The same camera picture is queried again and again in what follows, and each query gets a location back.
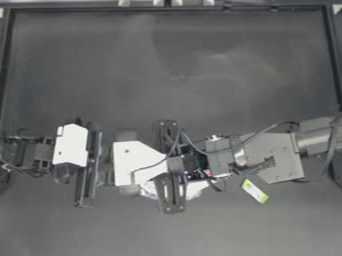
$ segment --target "green tag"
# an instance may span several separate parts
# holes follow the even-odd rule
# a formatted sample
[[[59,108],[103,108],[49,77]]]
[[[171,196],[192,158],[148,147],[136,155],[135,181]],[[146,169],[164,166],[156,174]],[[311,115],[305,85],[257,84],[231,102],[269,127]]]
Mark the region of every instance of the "green tag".
[[[262,190],[251,183],[248,179],[244,179],[242,183],[243,190],[254,197],[254,199],[261,203],[265,204],[269,196],[262,192]]]

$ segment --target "black cable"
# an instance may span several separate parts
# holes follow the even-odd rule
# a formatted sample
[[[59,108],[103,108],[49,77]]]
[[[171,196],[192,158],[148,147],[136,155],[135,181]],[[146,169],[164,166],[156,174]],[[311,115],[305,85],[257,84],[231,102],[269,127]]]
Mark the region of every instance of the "black cable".
[[[335,153],[337,135],[338,135],[338,128],[339,128],[341,120],[342,120],[342,113],[339,113],[337,115],[337,117],[334,118],[334,121],[331,123],[333,127],[331,127],[331,132],[330,132],[327,153],[326,153],[325,163],[323,163],[322,171],[321,171],[319,175],[311,180],[298,179],[298,180],[294,180],[293,182],[309,183],[309,182],[317,181],[327,172],[327,169],[329,169],[333,157],[334,157],[334,153]]]
[[[7,162],[4,159],[0,158],[0,162],[3,163],[1,168],[8,171],[16,171],[21,174],[29,175],[32,178],[40,178],[43,177],[47,172],[36,172],[36,167],[24,167],[24,166],[15,166],[9,162]]]
[[[199,172],[204,175],[206,181],[207,181],[207,183],[208,183],[208,186],[210,186],[216,192],[226,192],[226,190],[227,190],[226,178],[227,178],[227,177],[215,178],[215,177],[208,176],[204,171],[199,170]],[[216,186],[216,184],[212,182],[212,180],[222,180],[222,181],[223,181],[223,188],[219,188],[219,187]]]
[[[172,153],[174,153],[174,151],[175,151],[175,148],[176,148],[176,145],[178,145],[178,142],[179,142],[179,138],[180,138],[180,130],[178,130],[176,138],[175,138],[174,144],[172,144],[172,146],[171,146],[171,149],[170,149],[170,151],[168,151],[166,157],[164,157],[159,162],[156,162],[155,164],[148,165],[148,166],[146,166],[146,167],[142,167],[142,168],[134,170],[134,171],[131,172],[131,175],[132,175],[132,176],[134,176],[134,174],[135,174],[136,172],[139,172],[139,171],[142,171],[142,170],[146,170],[146,169],[150,169],[150,168],[152,168],[152,167],[160,165],[160,164],[168,159],[168,157],[172,155]]]
[[[262,134],[265,134],[266,132],[269,132],[270,130],[278,128],[279,126],[285,125],[285,124],[290,124],[290,125],[299,125],[297,122],[294,121],[283,121],[279,122],[277,124],[273,124],[271,126],[269,126],[267,128],[265,128],[262,131],[259,131],[258,133],[252,134],[246,140],[242,141],[242,145],[247,145],[251,141],[254,141]],[[184,129],[182,129],[182,135],[184,136],[188,144],[191,145],[191,147],[203,155],[208,156],[208,155],[214,155],[218,153],[224,153],[224,152],[230,152],[232,151],[232,148],[226,148],[214,152],[206,152],[202,149],[198,148],[198,146],[195,145],[194,141],[191,140],[190,136],[187,135]]]
[[[266,158],[265,161],[248,168],[239,168],[234,164],[230,165],[230,168],[238,175],[257,175],[262,170],[275,166],[274,157]]]

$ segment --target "gray background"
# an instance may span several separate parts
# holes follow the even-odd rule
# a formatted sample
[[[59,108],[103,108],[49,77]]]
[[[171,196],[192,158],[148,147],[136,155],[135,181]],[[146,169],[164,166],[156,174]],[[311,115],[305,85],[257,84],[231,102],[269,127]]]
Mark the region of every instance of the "gray background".
[[[80,116],[112,141],[123,128],[179,120],[194,138],[251,132],[337,108],[322,17],[295,14],[19,13],[4,130],[53,134]],[[318,171],[321,160],[305,162]],[[73,186],[16,177],[0,200],[1,255],[335,255],[342,194],[327,178],[266,186],[261,206],[230,181],[184,214],[98,193],[72,207]]]

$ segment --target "black metal bracket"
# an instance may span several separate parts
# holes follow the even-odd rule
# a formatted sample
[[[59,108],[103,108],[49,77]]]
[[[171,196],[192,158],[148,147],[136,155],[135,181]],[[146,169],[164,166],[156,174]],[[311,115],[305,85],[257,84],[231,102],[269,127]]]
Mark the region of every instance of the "black metal bracket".
[[[154,179],[159,198],[159,209],[163,214],[186,210],[187,184],[182,173],[163,173]]]
[[[168,154],[179,133],[178,122],[174,120],[158,120],[152,124],[152,132],[155,134],[154,148],[163,154]]]
[[[76,207],[94,207],[102,156],[102,132],[99,131],[90,131],[88,152],[87,167],[79,169],[76,177]]]
[[[342,152],[339,151],[334,153],[330,175],[335,183],[342,187]]]

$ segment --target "robotic arm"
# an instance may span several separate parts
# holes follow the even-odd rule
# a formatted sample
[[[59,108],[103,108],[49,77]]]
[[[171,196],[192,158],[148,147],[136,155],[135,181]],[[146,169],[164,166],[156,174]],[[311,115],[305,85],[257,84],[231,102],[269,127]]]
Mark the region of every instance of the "robotic arm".
[[[301,123],[282,122],[255,134],[212,135],[198,142],[178,122],[162,120],[154,124],[152,147],[132,132],[106,146],[100,131],[68,124],[57,128],[55,138],[3,138],[0,179],[9,183],[12,172],[35,178],[51,174],[57,183],[67,184],[76,175],[75,206],[92,207],[96,189],[108,185],[119,187],[124,195],[158,200],[166,214],[183,212],[186,201],[207,187],[222,191],[218,183],[231,175],[258,175],[269,184],[309,182],[302,159],[325,154],[318,179],[342,149],[341,119],[338,114]],[[290,130],[277,132],[281,126]],[[338,169],[334,172],[338,182]]]

